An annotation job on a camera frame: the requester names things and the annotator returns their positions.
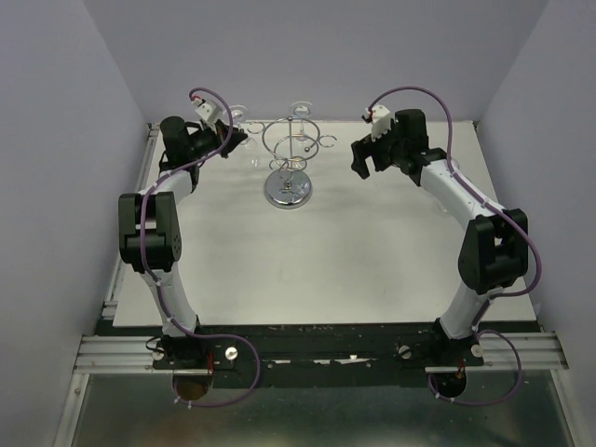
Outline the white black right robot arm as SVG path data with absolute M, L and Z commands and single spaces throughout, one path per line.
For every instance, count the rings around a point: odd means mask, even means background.
M 512 286 L 528 269 L 523 233 L 528 219 L 507 210 L 467 182 L 446 152 L 432 148 L 425 114 L 419 109 L 391 113 L 377 105 L 364 116 L 370 134 L 351 145 L 351 169 L 361 179 L 372 169 L 395 167 L 434 196 L 465 231 L 457 259 L 461 284 L 439 319 L 443 333 L 428 342 L 429 356 L 441 365 L 462 354 L 460 340 L 477 329 L 494 295 Z

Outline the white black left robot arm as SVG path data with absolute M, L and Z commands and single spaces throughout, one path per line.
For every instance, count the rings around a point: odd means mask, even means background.
M 248 135 L 220 119 L 209 125 L 169 116 L 159 128 L 164 150 L 156 180 L 118 199 L 118 248 L 122 262 L 150 290 L 162 333 L 181 338 L 174 347 L 175 358 L 195 368 L 205 360 L 207 347 L 191 335 L 199 319 L 186 297 L 178 268 L 183 250 L 178 205 L 196 191 L 202 165 L 212 156 L 229 157 Z

